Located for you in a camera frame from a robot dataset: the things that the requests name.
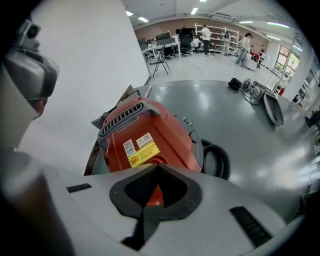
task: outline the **metal tabletop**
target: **metal tabletop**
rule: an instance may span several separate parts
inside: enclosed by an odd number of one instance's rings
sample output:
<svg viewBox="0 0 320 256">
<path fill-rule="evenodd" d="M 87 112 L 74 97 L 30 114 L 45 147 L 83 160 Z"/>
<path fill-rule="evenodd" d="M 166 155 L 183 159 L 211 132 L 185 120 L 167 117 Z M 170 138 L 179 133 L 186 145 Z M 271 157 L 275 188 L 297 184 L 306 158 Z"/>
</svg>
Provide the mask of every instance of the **metal tabletop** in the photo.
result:
<svg viewBox="0 0 320 256">
<path fill-rule="evenodd" d="M 139 88 L 141 96 L 148 88 Z M 250 105 L 225 81 L 156 84 L 147 97 L 186 117 L 201 138 L 228 152 L 232 183 L 263 200 L 287 223 L 293 219 L 300 194 L 318 170 L 312 165 L 316 153 L 304 115 L 286 98 L 278 97 L 284 126 L 276 127 L 263 104 Z"/>
</svg>

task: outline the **black hose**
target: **black hose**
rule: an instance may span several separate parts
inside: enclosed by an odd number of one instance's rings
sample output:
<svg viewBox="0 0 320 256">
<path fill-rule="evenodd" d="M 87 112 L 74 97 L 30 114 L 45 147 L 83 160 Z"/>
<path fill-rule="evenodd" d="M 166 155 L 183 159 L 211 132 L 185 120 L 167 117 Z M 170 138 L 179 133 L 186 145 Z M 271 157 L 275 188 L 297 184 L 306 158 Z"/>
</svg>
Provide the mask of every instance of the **black hose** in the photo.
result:
<svg viewBox="0 0 320 256">
<path fill-rule="evenodd" d="M 207 173 L 206 160 L 208 153 L 212 152 L 218 161 L 218 173 L 216 176 L 228 181 L 231 175 L 231 164 L 227 151 L 206 139 L 201 139 L 201 143 L 203 146 L 203 165 L 201 172 L 204 174 Z"/>
</svg>

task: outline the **ceiling light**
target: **ceiling light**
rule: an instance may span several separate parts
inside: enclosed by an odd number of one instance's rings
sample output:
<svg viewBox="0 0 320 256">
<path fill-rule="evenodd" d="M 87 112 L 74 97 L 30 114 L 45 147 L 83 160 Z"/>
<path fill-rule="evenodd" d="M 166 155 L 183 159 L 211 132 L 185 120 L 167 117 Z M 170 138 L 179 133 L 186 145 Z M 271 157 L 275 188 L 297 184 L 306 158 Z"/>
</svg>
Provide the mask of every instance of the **ceiling light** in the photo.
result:
<svg viewBox="0 0 320 256">
<path fill-rule="evenodd" d="M 274 37 L 274 36 L 271 36 L 271 35 L 266 35 L 268 38 L 272 38 L 272 39 L 275 39 L 275 40 L 278 40 L 278 41 L 281 41 L 281 39 L 280 38 L 278 38 L 278 37 Z"/>
<path fill-rule="evenodd" d="M 138 18 L 138 20 L 143 21 L 143 22 L 148 22 L 148 21 L 149 21 L 149 20 L 147 20 L 147 19 L 144 18 L 144 17 L 140 17 L 140 18 Z"/>
<path fill-rule="evenodd" d="M 300 52 L 302 52 L 302 49 L 301 48 L 299 48 L 299 47 L 297 47 L 297 46 L 293 46 L 294 48 L 296 48 L 297 50 L 299 50 Z"/>
<path fill-rule="evenodd" d="M 248 21 L 239 21 L 240 24 L 245 24 L 245 23 L 254 23 L 252 20 L 248 20 Z"/>
<path fill-rule="evenodd" d="M 280 26 L 280 27 L 283 27 L 283 28 L 290 29 L 290 27 L 289 27 L 288 25 L 284 25 L 284 24 L 280 24 L 280 23 L 275 23 L 275 22 L 270 22 L 270 21 L 267 21 L 266 23 L 268 23 L 269 25 L 276 25 L 276 26 Z"/>
<path fill-rule="evenodd" d="M 131 16 L 131 15 L 134 15 L 132 12 L 130 12 L 130 11 L 125 11 L 126 12 L 126 15 L 128 15 L 128 16 Z"/>
<path fill-rule="evenodd" d="M 198 10 L 198 8 L 193 8 L 191 14 L 195 14 L 197 10 Z"/>
</svg>

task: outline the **yellow sticker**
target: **yellow sticker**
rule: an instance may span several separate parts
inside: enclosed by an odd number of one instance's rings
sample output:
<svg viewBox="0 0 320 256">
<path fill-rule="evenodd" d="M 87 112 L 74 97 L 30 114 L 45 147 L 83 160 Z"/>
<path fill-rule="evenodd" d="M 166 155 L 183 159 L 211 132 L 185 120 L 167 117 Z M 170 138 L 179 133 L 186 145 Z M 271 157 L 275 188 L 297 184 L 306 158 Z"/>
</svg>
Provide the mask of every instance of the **yellow sticker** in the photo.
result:
<svg viewBox="0 0 320 256">
<path fill-rule="evenodd" d="M 142 148 L 140 148 L 137 152 L 130 155 L 128 157 L 128 160 L 130 162 L 131 167 L 137 167 L 159 153 L 160 150 L 157 147 L 156 143 L 154 141 L 151 141 Z"/>
</svg>

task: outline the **brown wall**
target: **brown wall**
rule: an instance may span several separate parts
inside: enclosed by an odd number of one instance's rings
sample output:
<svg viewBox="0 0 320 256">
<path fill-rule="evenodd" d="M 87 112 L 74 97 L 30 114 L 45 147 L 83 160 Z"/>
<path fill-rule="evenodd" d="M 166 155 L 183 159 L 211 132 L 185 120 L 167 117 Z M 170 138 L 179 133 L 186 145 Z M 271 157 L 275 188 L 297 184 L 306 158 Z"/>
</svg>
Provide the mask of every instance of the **brown wall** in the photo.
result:
<svg viewBox="0 0 320 256">
<path fill-rule="evenodd" d="M 246 33 L 250 32 L 253 35 L 253 38 L 250 39 L 250 41 L 253 43 L 253 47 L 252 47 L 253 50 L 256 50 L 257 52 L 259 52 L 261 50 L 261 45 L 264 45 L 265 49 L 267 49 L 268 47 L 268 40 L 254 32 L 251 32 L 249 30 L 246 30 L 234 24 L 230 24 L 230 23 L 218 21 L 218 20 L 205 19 L 205 18 L 183 18 L 183 19 L 168 20 L 168 21 L 152 24 L 149 26 L 145 26 L 143 28 L 135 30 L 134 32 L 137 39 L 145 38 L 146 40 L 148 40 L 148 39 L 154 39 L 155 35 L 164 33 L 167 31 L 170 31 L 171 35 L 173 35 L 176 33 L 176 29 L 182 29 L 183 27 L 193 28 L 195 23 L 197 25 L 206 24 L 208 26 L 214 26 L 214 27 L 220 27 L 220 28 L 227 27 L 230 30 L 239 31 L 239 36 L 242 36 L 242 37 L 244 37 Z"/>
</svg>

